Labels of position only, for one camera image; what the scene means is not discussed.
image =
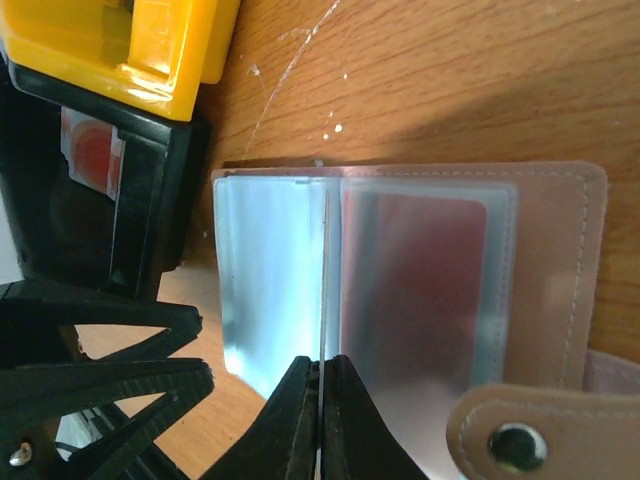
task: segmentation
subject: wallet strap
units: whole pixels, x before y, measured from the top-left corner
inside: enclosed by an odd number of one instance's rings
[[[465,395],[447,427],[449,450],[464,475],[508,480],[529,470],[531,480],[638,477],[640,365],[594,351],[585,365],[584,392],[498,384]],[[505,455],[519,466],[505,463]]]

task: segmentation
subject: yellow plastic bin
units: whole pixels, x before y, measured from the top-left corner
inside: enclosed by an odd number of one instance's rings
[[[220,80],[240,0],[0,0],[17,65],[165,118],[189,121]]]

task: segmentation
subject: wallet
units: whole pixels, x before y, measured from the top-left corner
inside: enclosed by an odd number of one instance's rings
[[[598,381],[585,359],[599,167],[238,169],[213,183],[225,364],[264,397],[295,356],[346,354],[429,478],[499,480],[521,465],[496,460],[492,435],[511,414],[546,415],[501,405],[561,401],[585,366]],[[529,446],[546,434],[524,432]]]

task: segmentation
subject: wood grain surface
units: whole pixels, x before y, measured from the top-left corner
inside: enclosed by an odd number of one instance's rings
[[[199,97],[217,131],[210,168],[596,162],[610,196],[591,345],[640,361],[639,26],[638,0],[243,0],[223,80]],[[181,355],[216,372],[214,394],[158,442],[191,478],[263,404],[222,364],[211,218],[207,181],[198,260],[160,295],[200,308],[205,331]],[[85,348],[135,335],[94,332]]]

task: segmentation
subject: screw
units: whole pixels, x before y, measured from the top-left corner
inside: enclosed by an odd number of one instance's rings
[[[20,448],[9,457],[9,465],[12,467],[24,467],[33,458],[33,448],[28,442],[22,442]]]

